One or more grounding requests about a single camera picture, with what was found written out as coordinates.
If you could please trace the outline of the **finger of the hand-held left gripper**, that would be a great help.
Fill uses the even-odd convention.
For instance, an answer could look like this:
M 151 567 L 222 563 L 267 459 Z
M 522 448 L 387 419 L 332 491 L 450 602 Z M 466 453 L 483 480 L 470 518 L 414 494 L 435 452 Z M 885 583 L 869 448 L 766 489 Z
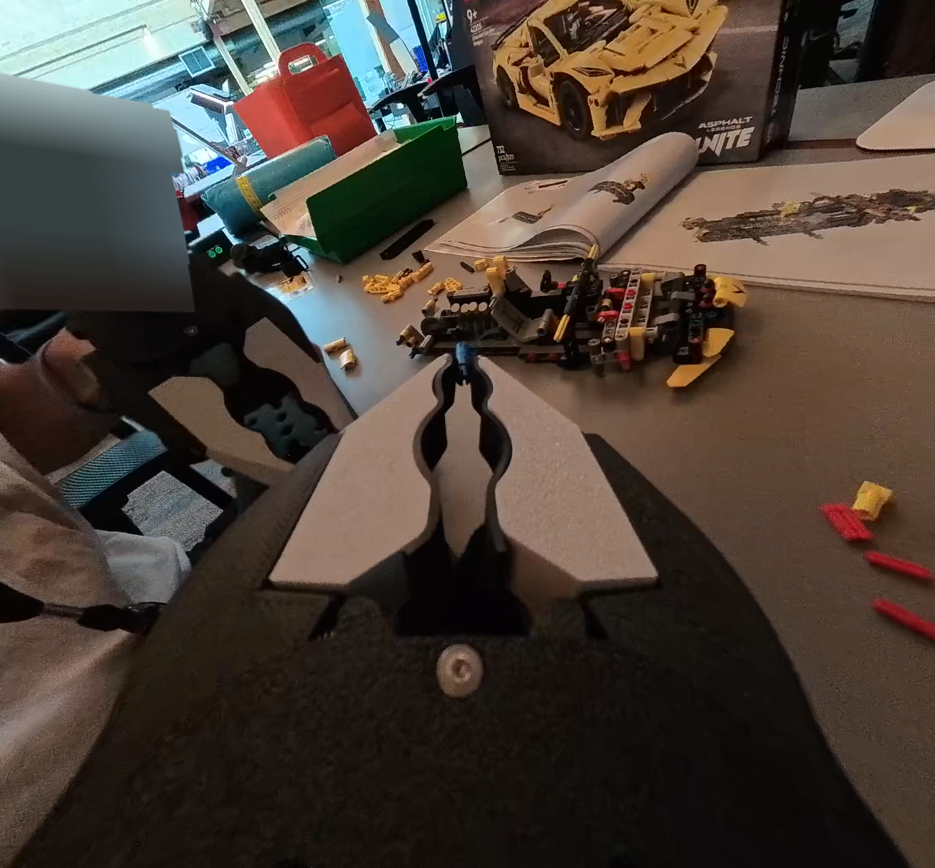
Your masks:
M 259 368 L 283 375 L 306 404 L 327 417 L 334 430 L 344 430 L 355 419 L 326 363 L 310 355 L 269 319 L 263 318 L 247 330 L 243 350 Z
M 277 457 L 261 433 L 235 421 L 216 383 L 200 376 L 173 376 L 148 395 L 204 446 L 209 459 L 257 483 L 275 483 L 294 464 Z

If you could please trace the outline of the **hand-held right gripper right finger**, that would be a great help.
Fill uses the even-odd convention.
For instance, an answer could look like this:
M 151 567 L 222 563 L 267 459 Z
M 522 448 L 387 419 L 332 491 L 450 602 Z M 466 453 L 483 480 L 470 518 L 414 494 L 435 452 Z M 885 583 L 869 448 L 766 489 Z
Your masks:
M 658 572 L 578 426 L 488 359 L 487 408 L 506 431 L 497 521 L 522 600 L 654 585 Z

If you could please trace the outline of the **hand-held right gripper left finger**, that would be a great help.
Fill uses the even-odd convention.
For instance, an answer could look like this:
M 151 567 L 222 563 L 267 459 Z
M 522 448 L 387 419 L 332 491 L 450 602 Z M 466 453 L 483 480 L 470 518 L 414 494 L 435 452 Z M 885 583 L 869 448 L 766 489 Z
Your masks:
M 343 430 L 268 581 L 274 588 L 406 588 L 406 555 L 438 520 L 422 436 L 443 409 L 436 359 Z

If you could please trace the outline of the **lego car chassis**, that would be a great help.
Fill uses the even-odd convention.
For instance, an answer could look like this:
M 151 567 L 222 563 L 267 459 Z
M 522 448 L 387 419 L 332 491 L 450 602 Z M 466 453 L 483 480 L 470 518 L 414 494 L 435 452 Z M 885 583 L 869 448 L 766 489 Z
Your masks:
M 589 254 L 566 280 L 545 271 L 538 288 L 502 255 L 473 270 L 484 286 L 465 289 L 453 278 L 435 285 L 420 321 L 397 335 L 411 358 L 510 356 L 597 375 L 667 359 L 667 388 L 682 392 L 722 359 L 749 300 L 744 283 L 711 276 L 705 265 L 625 266 L 604 278 Z

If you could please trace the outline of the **pile of yellow lego pieces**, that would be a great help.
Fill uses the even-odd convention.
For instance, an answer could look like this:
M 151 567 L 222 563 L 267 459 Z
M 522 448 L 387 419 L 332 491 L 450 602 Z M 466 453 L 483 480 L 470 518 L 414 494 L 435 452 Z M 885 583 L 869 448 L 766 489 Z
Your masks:
M 425 262 L 416 269 L 404 268 L 393 275 L 364 275 L 362 287 L 367 294 L 378 297 L 382 303 L 392 303 L 403 297 L 416 283 L 429 277 L 434 270 L 432 262 Z

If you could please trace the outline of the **black lego beam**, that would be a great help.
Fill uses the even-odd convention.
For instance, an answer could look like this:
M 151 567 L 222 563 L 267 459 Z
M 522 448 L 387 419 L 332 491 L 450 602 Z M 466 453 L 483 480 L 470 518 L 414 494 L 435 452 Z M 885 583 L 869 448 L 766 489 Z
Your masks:
M 380 251 L 382 261 L 391 261 L 406 252 L 414 243 L 419 241 L 425 233 L 435 226 L 433 219 L 424 218 L 414 223 L 405 232 L 401 233 L 393 242 Z

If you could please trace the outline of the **scatter of small lego pins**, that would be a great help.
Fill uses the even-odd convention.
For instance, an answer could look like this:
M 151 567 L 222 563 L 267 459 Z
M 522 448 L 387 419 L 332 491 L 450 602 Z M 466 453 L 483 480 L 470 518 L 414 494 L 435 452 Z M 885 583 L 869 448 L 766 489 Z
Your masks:
M 819 511 L 839 539 L 859 548 L 861 557 L 873 570 L 932 590 L 932 567 L 873 548 L 875 536 L 872 525 L 894 498 L 893 489 L 865 480 L 860 484 L 852 503 L 824 503 L 819 505 Z M 890 626 L 908 632 L 917 640 L 934 643 L 933 618 L 921 616 L 884 596 L 875 596 L 871 600 L 871 609 Z

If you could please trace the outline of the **lego set box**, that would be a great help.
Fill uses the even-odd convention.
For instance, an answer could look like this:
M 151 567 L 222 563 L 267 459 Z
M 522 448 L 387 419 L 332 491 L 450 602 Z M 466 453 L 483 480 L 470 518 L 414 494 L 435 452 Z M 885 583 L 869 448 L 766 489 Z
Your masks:
M 503 176 L 587 172 L 667 132 L 704 166 L 782 146 L 793 0 L 453 0 Z

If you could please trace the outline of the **person's left hand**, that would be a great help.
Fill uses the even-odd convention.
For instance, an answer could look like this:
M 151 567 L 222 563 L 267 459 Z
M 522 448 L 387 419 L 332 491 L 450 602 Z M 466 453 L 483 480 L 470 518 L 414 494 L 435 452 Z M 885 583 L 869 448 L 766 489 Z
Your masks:
M 42 475 L 82 459 L 119 422 L 85 363 L 93 350 L 63 328 L 28 361 L 2 365 L 2 437 Z

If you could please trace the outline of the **teal mesh chair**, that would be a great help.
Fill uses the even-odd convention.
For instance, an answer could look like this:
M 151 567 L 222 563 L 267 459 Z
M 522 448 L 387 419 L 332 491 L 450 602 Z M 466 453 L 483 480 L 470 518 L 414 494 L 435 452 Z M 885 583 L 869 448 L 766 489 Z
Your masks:
M 211 542 L 239 512 L 221 467 L 170 451 L 147 430 L 106 442 L 56 488 L 93 528 L 169 538 L 187 552 Z

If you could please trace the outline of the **teal rolled mat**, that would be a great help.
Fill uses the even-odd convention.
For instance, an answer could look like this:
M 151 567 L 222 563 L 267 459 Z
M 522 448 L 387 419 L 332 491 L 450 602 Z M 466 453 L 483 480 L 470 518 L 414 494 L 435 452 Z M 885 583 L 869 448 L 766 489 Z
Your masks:
M 262 207 L 280 189 L 335 159 L 330 138 L 315 137 L 238 176 L 212 185 L 201 195 L 201 200 L 205 207 L 217 215 L 231 235 L 242 236 L 261 224 Z

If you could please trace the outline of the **green cardboard box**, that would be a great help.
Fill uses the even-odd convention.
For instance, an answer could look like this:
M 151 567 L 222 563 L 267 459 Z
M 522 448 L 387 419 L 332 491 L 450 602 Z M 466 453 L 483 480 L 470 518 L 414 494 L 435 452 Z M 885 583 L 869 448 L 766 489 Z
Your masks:
M 348 264 L 467 188 L 458 133 L 452 117 L 385 131 L 275 192 L 263 219 Z

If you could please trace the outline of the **red bag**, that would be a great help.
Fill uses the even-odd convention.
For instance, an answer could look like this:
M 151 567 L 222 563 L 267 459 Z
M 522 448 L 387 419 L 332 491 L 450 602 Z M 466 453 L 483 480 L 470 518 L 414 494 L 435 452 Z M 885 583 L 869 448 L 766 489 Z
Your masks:
M 317 137 L 336 156 L 376 137 L 377 130 L 342 56 L 326 56 L 303 43 L 280 54 L 279 74 L 235 103 L 251 136 L 268 158 Z

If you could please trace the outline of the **person's white shirt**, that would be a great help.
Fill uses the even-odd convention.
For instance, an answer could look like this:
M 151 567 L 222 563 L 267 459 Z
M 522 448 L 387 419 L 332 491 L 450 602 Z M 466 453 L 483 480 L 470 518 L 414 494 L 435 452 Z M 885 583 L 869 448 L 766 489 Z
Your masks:
M 99 531 L 1 440 L 2 583 L 72 606 L 170 601 L 191 570 L 167 537 Z M 2 624 L 1 858 L 49 815 L 106 724 L 136 640 L 37 617 Z

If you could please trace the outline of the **white sheet with car print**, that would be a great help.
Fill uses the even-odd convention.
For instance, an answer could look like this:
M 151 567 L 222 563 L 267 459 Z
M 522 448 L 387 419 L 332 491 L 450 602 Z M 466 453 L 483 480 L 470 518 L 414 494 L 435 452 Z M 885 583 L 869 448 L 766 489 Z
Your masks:
M 602 263 L 933 302 L 934 156 L 699 172 Z

